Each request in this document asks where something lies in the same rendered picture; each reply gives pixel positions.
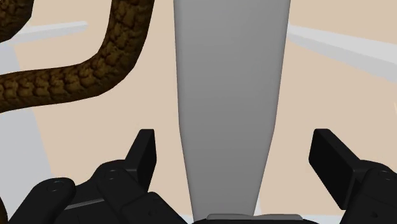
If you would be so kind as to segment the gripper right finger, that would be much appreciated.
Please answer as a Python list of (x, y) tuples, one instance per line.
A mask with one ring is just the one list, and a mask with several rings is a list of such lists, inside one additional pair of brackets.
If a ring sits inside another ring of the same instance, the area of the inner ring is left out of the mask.
[(331, 130), (315, 129), (309, 164), (345, 213), (340, 224), (397, 224), (397, 173), (358, 158)]

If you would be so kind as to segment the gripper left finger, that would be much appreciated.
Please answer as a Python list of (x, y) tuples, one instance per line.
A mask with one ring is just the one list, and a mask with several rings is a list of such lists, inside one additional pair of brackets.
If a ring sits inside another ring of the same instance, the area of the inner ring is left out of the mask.
[(88, 181), (38, 183), (8, 224), (187, 224), (148, 190), (156, 162), (155, 132), (141, 129), (125, 159), (101, 164)]

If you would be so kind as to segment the brown scaly curved tube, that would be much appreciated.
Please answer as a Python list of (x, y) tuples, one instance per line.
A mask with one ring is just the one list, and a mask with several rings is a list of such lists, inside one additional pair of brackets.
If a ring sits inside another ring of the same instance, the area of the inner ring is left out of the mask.
[(111, 0), (104, 41), (82, 63), (0, 75), (0, 113), (96, 97), (115, 87), (141, 54), (154, 3)]

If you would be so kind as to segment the grey tapered flat object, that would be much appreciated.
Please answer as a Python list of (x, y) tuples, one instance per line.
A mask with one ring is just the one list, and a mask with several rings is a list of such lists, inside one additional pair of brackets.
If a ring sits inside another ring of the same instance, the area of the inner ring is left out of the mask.
[(291, 0), (174, 0), (178, 113), (194, 220), (254, 213)]

